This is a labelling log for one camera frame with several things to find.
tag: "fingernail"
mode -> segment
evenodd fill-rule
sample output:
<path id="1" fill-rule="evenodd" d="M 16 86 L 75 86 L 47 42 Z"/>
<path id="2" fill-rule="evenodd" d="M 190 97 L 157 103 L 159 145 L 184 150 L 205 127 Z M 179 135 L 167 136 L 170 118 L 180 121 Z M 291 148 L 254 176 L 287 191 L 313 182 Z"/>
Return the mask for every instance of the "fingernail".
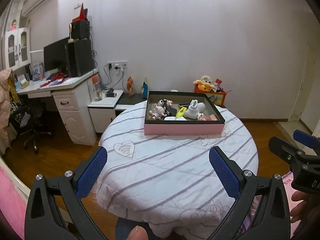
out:
<path id="1" fill-rule="evenodd" d="M 134 229 L 132 229 L 132 231 L 130 232 L 129 236 L 127 239 L 129 239 L 130 237 L 132 237 L 136 232 L 138 231 L 138 226 L 136 226 Z"/>

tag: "yellow plush toy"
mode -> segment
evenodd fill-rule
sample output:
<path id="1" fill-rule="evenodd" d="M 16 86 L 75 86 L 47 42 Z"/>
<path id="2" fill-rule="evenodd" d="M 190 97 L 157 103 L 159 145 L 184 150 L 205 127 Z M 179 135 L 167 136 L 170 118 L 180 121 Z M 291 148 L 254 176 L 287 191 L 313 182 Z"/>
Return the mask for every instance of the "yellow plush toy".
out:
<path id="1" fill-rule="evenodd" d="M 212 89 L 216 90 L 217 88 L 211 84 L 212 80 L 209 76 L 202 76 L 201 80 L 196 80 L 193 83 L 198 84 L 198 89 L 204 92 L 209 92 Z"/>

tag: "human hand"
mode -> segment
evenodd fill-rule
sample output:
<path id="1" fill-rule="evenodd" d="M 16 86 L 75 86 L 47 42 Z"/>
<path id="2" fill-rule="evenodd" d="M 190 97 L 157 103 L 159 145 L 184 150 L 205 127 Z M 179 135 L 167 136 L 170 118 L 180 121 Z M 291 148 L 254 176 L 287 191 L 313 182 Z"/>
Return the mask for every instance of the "human hand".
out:
<path id="1" fill-rule="evenodd" d="M 300 200 L 303 200 L 303 201 L 298 205 L 296 205 L 290 211 L 290 216 L 292 216 L 291 223 L 297 222 L 302 219 L 302 214 L 307 206 L 308 199 L 309 199 L 309 194 L 301 191 L 296 191 L 295 193 L 292 194 L 291 196 L 292 201 L 295 201 L 295 202 Z"/>
<path id="2" fill-rule="evenodd" d="M 136 226 L 130 232 L 127 240 L 148 240 L 148 234 L 143 227 Z"/>

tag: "red basket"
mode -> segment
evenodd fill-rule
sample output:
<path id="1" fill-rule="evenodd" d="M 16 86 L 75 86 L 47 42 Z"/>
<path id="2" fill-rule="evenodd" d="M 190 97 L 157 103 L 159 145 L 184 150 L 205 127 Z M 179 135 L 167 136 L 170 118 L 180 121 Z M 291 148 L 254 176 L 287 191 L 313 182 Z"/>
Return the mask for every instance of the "red basket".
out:
<path id="1" fill-rule="evenodd" d="M 221 90 L 220 92 L 204 92 L 199 90 L 198 84 L 195 84 L 195 93 L 205 93 L 208 98 L 217 106 L 224 106 L 224 99 L 226 97 L 226 92 Z"/>

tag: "pink box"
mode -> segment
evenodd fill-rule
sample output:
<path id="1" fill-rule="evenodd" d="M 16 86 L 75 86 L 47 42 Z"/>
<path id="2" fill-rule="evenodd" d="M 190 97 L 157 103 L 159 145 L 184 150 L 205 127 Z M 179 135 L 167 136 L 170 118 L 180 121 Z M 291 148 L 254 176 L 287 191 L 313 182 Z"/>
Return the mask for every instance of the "pink box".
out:
<path id="1" fill-rule="evenodd" d="M 197 99 L 198 103 L 203 102 L 206 106 L 204 111 L 206 116 L 214 114 L 218 120 L 216 121 L 197 121 L 187 119 L 187 121 L 164 121 L 164 120 L 148 120 L 149 111 L 153 109 L 154 104 L 162 99 L 172 101 L 172 108 L 177 109 L 178 104 L 190 103 Z M 207 135 L 221 134 L 223 131 L 225 120 L 203 93 L 188 92 L 168 92 L 168 91 L 150 91 L 148 95 L 147 108 L 144 121 L 145 135 Z"/>

